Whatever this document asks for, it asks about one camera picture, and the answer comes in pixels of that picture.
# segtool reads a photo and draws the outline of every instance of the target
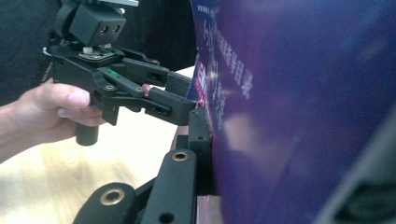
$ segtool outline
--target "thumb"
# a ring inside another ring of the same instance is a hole
[[[35,101],[38,107],[45,110],[58,107],[81,109],[89,105],[90,94],[75,86],[47,82],[38,88]]]

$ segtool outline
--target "finger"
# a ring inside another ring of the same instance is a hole
[[[145,90],[145,96],[148,96],[149,95],[149,90],[151,89],[151,86],[149,85],[149,84],[143,84],[142,85],[142,87],[143,87],[143,90]]]
[[[83,89],[66,84],[46,82],[34,94],[37,107],[51,110],[63,108],[85,108],[90,103],[90,94]]]
[[[80,118],[86,119],[91,117],[101,116],[102,111],[95,106],[88,106],[83,109],[67,109],[67,108],[60,108],[58,110],[58,116],[60,118]]]
[[[77,123],[83,124],[85,126],[94,127],[106,123],[101,116],[87,118],[87,119],[71,119]]]

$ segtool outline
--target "wooden surface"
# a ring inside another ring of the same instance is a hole
[[[0,223],[72,223],[101,186],[122,182],[137,188],[156,176],[176,129],[122,108],[118,125],[101,126],[92,147],[73,138],[1,163]]]

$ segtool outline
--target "human hand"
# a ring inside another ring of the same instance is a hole
[[[86,126],[105,123],[102,112],[89,103],[88,92],[49,80],[13,103],[12,118],[32,145],[56,142],[75,136],[76,122]]]

